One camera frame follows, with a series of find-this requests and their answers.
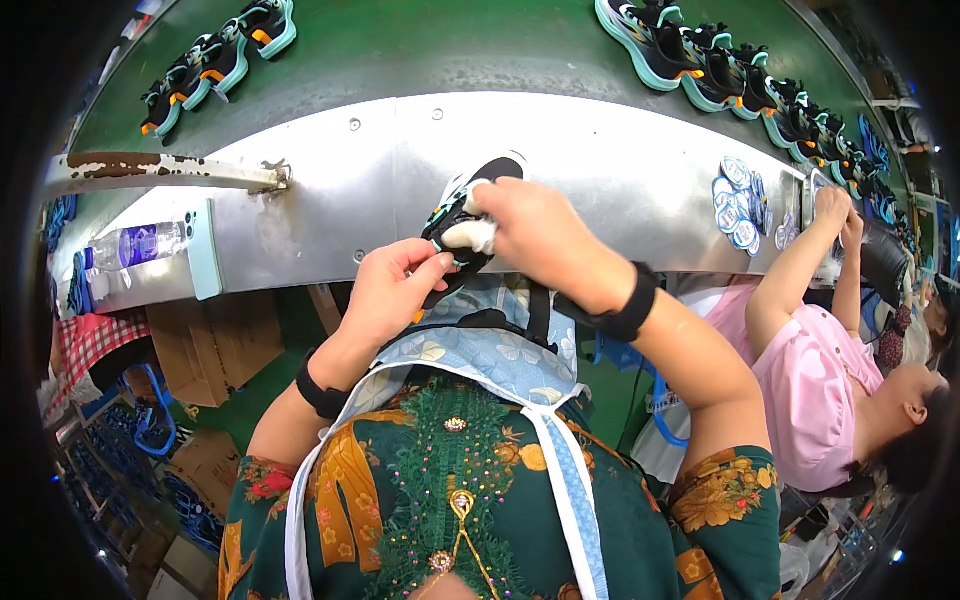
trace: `woman's hand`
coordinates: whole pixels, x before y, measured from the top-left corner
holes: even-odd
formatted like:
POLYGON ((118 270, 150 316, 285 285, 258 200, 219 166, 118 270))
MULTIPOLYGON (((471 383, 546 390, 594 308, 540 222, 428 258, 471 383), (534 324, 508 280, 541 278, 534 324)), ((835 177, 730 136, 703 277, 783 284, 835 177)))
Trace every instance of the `woman's hand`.
POLYGON ((852 205, 847 213, 847 221, 844 222, 843 229, 840 230, 840 241, 843 242, 847 255, 850 255, 851 252, 857 252, 863 242, 863 219, 856 214, 852 205))
POLYGON ((437 254, 433 244, 415 238, 367 254, 338 336, 370 348, 393 340, 414 320, 431 290, 446 289, 443 279, 452 265, 453 254, 437 254))
POLYGON ((590 233, 560 192, 501 177, 476 186, 473 199, 498 224, 496 254, 526 276, 591 314, 620 311, 630 299, 636 269, 590 233))
MULTIPOLYGON (((817 218, 815 223, 836 227, 839 234, 840 229, 847 223, 848 216, 852 209, 850 194, 842 187, 832 185, 824 187, 817 192, 817 218)), ((863 222, 860 223, 860 231, 863 231, 863 222)))

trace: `ear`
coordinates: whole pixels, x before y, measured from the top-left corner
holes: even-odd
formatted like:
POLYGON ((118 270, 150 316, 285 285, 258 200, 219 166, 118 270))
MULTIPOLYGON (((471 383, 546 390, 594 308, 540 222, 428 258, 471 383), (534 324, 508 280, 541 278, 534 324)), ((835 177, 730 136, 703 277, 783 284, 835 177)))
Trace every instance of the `ear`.
POLYGON ((910 402, 903 403, 903 412, 915 427, 923 425, 928 414, 925 406, 915 406, 910 402))

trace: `green floor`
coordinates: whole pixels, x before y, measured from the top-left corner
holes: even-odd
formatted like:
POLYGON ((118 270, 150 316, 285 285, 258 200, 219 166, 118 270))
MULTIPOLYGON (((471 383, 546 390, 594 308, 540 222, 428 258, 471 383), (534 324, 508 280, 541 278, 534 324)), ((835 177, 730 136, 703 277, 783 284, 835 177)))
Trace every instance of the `green floor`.
MULTIPOLYGON (((146 116, 139 97, 197 35, 213 32, 246 0, 180 0, 134 47, 86 118, 73 150, 157 152, 158 140, 139 132, 146 116)), ((779 0, 680 0, 686 22, 723 21, 734 43, 768 45, 770 74, 803 80, 810 98, 849 123, 847 138, 861 143, 857 114, 869 112, 852 81, 803 22, 779 0)), ((255 132, 307 114, 390 96, 463 90, 563 94, 646 108, 718 131, 788 160, 758 122, 729 112, 698 112, 681 91, 645 87, 629 55, 597 23, 592 0, 297 0, 299 37, 274 62, 248 49, 251 72, 230 92, 185 113, 166 152, 203 156, 255 132)), ((891 187, 902 189, 895 173, 891 187)), ((76 227, 101 227, 136 195, 82 197, 76 227)), ((229 431, 244 449, 270 401, 292 379, 303 353, 323 329, 302 289, 276 293, 287 352, 246 390, 219 409, 201 409, 194 425, 229 431)), ((629 416, 635 373, 609 363, 582 361, 593 390, 592 425, 607 444, 629 449, 645 418, 641 381, 629 416)), ((186 415, 182 420, 189 421, 186 415)))

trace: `green floral blouse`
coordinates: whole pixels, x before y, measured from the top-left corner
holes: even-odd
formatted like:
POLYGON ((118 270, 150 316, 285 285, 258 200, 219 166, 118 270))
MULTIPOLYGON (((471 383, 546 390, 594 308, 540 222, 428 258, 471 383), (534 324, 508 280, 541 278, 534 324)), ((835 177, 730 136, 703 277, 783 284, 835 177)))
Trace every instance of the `green floral blouse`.
MULTIPOLYGON (((310 474, 306 545, 318 600, 396 598, 449 568, 499 600, 579 600, 533 424, 475 383, 413 377, 327 441, 310 474)), ((593 483, 610 598, 780 597, 777 472, 766 450, 720 452, 670 502, 560 411, 593 483)), ((220 598, 286 600, 283 538, 297 468, 246 457, 220 554, 220 598)))

